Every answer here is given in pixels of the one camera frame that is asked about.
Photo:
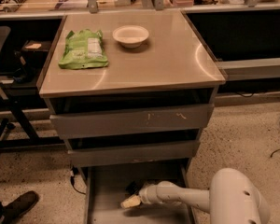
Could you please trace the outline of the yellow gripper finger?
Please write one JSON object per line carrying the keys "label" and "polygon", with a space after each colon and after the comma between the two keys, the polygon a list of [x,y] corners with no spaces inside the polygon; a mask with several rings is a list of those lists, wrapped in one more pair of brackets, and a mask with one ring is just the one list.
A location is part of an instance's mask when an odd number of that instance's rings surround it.
{"label": "yellow gripper finger", "polygon": [[132,195],[126,200],[124,200],[120,206],[123,209],[133,208],[141,204],[141,198],[138,195]]}

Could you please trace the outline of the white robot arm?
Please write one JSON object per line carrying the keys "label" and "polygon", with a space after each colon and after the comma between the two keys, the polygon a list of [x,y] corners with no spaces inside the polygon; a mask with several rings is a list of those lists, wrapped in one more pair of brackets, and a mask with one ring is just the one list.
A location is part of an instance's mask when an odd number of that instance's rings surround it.
{"label": "white robot arm", "polygon": [[211,224],[268,224],[271,211],[250,179],[232,168],[215,173],[209,190],[181,188],[170,181],[145,184],[124,200],[123,209],[140,204],[183,203],[210,215]]}

